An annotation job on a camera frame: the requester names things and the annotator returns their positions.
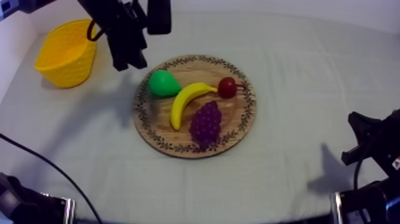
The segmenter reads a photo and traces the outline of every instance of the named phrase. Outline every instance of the round wooden plate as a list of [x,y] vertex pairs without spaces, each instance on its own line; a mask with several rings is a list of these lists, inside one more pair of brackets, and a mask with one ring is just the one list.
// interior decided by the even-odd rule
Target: round wooden plate
[[[182,114],[182,126],[175,131],[170,124],[175,97],[160,98],[149,90],[149,78],[157,70],[168,70],[181,87],[204,82],[217,87],[227,76],[243,88],[231,99],[222,99],[208,93],[191,101]],[[221,133],[217,142],[208,148],[199,148],[189,133],[192,116],[206,102],[217,101],[222,112]],[[161,153],[178,158],[205,158],[229,150],[250,130],[256,112],[255,94],[247,77],[234,65],[209,55],[185,55],[172,58],[151,70],[140,83],[134,99],[134,122],[142,138]]]

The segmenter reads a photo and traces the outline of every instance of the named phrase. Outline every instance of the grape bunch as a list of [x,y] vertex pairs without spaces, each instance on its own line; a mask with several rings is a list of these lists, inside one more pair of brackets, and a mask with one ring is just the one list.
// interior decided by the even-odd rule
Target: grape bunch
[[217,102],[211,101],[202,106],[193,116],[189,129],[193,142],[199,144],[200,148],[206,149],[218,140],[221,119],[222,114]]

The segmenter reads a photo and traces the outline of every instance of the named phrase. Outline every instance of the yellow banana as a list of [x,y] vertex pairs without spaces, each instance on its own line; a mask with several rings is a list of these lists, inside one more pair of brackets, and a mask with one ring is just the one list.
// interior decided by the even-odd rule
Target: yellow banana
[[196,82],[183,88],[175,97],[171,110],[171,125],[175,130],[180,129],[182,112],[186,105],[196,97],[208,92],[217,92],[217,88],[211,87],[204,82]]

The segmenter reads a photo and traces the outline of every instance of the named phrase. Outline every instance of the yellow basket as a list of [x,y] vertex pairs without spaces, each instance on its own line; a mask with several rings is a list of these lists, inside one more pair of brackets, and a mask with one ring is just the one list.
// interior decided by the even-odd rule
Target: yellow basket
[[35,69],[54,85],[60,88],[74,87],[89,77],[96,52],[96,42],[86,38],[90,21],[71,21],[47,36]]

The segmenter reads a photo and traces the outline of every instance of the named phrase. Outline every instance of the green pear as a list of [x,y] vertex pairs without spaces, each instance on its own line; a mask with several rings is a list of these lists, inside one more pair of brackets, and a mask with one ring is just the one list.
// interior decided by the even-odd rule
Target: green pear
[[165,70],[158,70],[153,73],[149,80],[149,86],[153,94],[161,97],[177,95],[181,87],[174,76]]

